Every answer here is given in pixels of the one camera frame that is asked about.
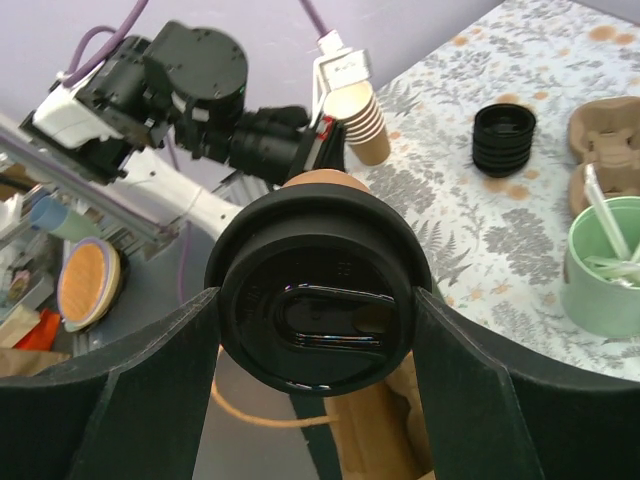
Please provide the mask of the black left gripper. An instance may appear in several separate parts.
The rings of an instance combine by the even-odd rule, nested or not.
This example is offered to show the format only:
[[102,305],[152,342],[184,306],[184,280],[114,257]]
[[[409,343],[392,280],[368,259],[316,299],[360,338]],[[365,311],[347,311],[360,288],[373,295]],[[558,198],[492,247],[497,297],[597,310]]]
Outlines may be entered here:
[[206,158],[283,183],[311,170],[345,171],[345,128],[310,126],[304,108],[248,111],[248,61],[215,29],[167,22],[157,36],[125,38],[94,76],[94,112],[134,149],[158,149],[167,132]]

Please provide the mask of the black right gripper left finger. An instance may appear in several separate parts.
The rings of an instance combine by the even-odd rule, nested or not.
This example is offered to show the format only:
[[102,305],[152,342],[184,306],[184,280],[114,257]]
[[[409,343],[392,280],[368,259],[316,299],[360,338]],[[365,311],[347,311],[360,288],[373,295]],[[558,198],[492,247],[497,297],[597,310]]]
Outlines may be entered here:
[[191,478],[220,342],[216,295],[37,375],[3,378],[2,478]]

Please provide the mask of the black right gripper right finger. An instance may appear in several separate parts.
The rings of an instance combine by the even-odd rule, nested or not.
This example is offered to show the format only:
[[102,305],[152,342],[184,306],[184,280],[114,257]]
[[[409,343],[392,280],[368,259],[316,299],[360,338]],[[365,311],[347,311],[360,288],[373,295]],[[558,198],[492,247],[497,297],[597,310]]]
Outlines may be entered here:
[[439,479],[636,479],[639,384],[579,369],[415,292],[416,375]]

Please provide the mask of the brown paper coffee cup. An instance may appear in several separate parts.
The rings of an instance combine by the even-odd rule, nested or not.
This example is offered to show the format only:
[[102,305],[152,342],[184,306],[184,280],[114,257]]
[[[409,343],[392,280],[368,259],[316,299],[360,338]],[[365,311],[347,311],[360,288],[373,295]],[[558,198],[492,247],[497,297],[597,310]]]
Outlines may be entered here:
[[335,184],[350,187],[365,193],[369,193],[369,188],[353,176],[335,169],[318,169],[303,172],[288,180],[283,188],[304,184]]

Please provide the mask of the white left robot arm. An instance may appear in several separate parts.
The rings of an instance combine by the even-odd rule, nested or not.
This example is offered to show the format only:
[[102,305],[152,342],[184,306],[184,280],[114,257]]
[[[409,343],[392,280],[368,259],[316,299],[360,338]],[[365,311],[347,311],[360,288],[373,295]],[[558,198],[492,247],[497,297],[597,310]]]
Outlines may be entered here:
[[169,143],[277,186],[344,167],[345,130],[334,118],[296,105],[249,111],[247,78],[231,36],[171,21],[153,39],[117,36],[22,127],[85,179],[128,187],[218,237],[239,207],[166,165],[158,151]]

